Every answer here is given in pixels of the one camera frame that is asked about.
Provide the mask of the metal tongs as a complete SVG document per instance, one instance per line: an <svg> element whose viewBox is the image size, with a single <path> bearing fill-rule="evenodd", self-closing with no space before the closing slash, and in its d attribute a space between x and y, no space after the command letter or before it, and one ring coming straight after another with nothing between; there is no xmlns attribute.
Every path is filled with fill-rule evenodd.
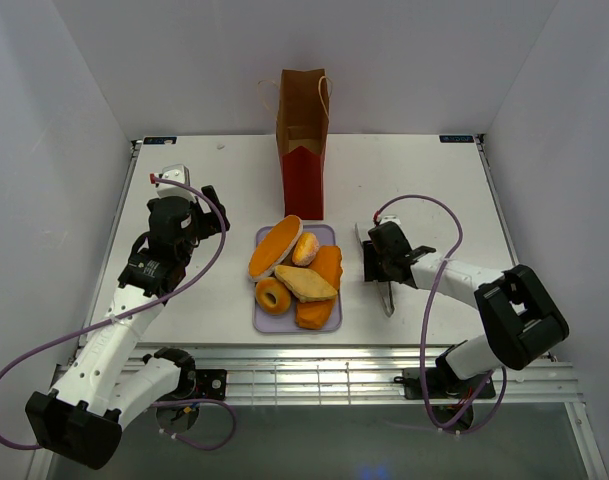
<svg viewBox="0 0 609 480"><path fill-rule="evenodd" d="M375 288L384 314L390 318L395 312L392 285L381 269L377 252L368 235L371 227L372 225L368 222L357 222L354 225L354 232L362 257L363 282Z"/></svg>

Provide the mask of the small round sugared bun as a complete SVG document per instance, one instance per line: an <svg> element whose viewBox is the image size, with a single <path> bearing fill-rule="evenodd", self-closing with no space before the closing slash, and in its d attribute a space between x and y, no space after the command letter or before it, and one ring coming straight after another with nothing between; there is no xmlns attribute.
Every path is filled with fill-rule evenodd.
<svg viewBox="0 0 609 480"><path fill-rule="evenodd" d="M303 232L292 252L292 263L299 267L308 266L316 257L320 248L317 236L312 232Z"/></svg>

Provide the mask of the tan bread slice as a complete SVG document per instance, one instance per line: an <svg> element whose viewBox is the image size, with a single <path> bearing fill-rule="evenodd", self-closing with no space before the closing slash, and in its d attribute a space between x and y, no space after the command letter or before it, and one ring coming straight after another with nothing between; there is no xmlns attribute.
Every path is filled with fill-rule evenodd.
<svg viewBox="0 0 609 480"><path fill-rule="evenodd" d="M331 300L338 295L336 288L308 268L278 265L274 274L303 303Z"/></svg>

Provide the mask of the long oval orange bread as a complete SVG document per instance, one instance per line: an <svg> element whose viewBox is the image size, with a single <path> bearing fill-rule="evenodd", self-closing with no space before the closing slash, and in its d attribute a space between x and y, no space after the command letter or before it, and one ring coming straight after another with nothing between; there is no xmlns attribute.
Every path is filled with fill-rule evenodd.
<svg viewBox="0 0 609 480"><path fill-rule="evenodd" d="M296 215L288 215L270 228L251 256L249 277L258 282L270 276L297 243L302 231L302 220Z"/></svg>

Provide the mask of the ring donut bread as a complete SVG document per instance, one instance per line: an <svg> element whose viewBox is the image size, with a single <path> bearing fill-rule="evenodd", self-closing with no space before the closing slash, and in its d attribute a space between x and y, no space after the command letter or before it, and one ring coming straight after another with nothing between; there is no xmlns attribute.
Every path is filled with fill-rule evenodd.
<svg viewBox="0 0 609 480"><path fill-rule="evenodd" d="M270 315L282 315L291 306L292 296L287 287L275 277L260 280L255 287L260 308Z"/></svg>

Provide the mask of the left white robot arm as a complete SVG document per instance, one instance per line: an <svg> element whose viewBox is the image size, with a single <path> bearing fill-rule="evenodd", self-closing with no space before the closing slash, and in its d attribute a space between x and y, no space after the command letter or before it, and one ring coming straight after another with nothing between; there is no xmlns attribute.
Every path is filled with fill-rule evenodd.
<svg viewBox="0 0 609 480"><path fill-rule="evenodd" d="M187 352L164 347L118 380L143 334L168 301L192 286L185 278L193 250L230 228L213 186L157 179L147 203L148 229L134 242L117 280L106 324L96 325L74 364L46 394L35 392L26 414L39 446L91 469L102 468L123 431L157 401L193 406L198 375Z"/></svg>

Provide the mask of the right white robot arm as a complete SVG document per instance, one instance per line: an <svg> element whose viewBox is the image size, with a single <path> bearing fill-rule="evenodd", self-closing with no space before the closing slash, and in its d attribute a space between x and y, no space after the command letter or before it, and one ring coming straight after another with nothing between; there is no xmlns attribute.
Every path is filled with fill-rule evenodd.
<svg viewBox="0 0 609 480"><path fill-rule="evenodd" d="M449 259L428 246L414 248L400 225L382 221L362 243L364 279L435 291L475 309L482 335L449 347L424 373L406 379L413 397L458 397L479 391L485 374L502 367L522 370L564 341L568 323L533 269L518 264L495 270Z"/></svg>

